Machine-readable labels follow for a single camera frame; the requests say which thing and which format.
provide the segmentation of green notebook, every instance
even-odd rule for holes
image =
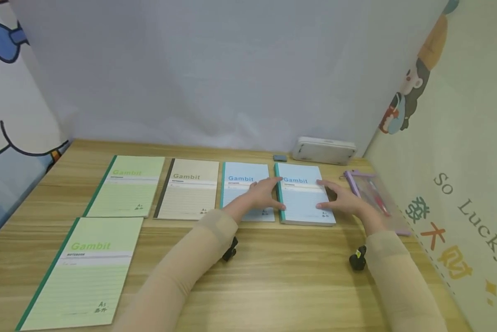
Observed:
[[[83,217],[148,217],[164,160],[114,156]]]
[[[16,330],[111,324],[143,218],[77,218]]]

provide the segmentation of pink pencil case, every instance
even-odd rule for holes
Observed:
[[[365,202],[378,210],[382,219],[389,228],[398,235],[411,235],[402,212],[389,195],[377,174],[345,171],[344,176],[350,185],[351,191]]]

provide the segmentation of notebook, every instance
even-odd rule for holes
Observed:
[[[143,218],[77,218],[17,331],[111,324]]]
[[[248,191],[254,181],[269,177],[269,168],[264,164],[223,163],[223,185],[221,186],[220,207],[228,205],[236,197]],[[269,221],[274,222],[272,207],[263,210],[251,210],[242,221]]]
[[[83,217],[147,217],[164,160],[114,156]]]
[[[154,217],[199,220],[215,209],[218,172],[218,161],[171,160]]]
[[[280,211],[281,223],[335,225],[331,210],[315,207],[317,203],[328,202],[325,188],[316,184],[317,179],[322,179],[318,166],[276,163],[274,172],[284,178],[277,185],[278,199],[286,206],[285,211]]]

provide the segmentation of white device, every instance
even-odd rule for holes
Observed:
[[[356,150],[355,144],[350,142],[302,136],[291,154],[295,160],[347,165]]]

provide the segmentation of black object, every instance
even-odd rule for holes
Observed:
[[[225,262],[228,262],[230,258],[234,257],[236,255],[236,246],[238,244],[237,237],[234,237],[234,240],[232,240],[232,244],[230,245],[230,248],[225,252],[223,255],[223,259]]]
[[[351,255],[349,258],[350,266],[355,271],[363,271],[365,265],[367,265],[367,260],[365,259],[365,254],[367,253],[367,246],[362,245],[357,248],[355,254]]]

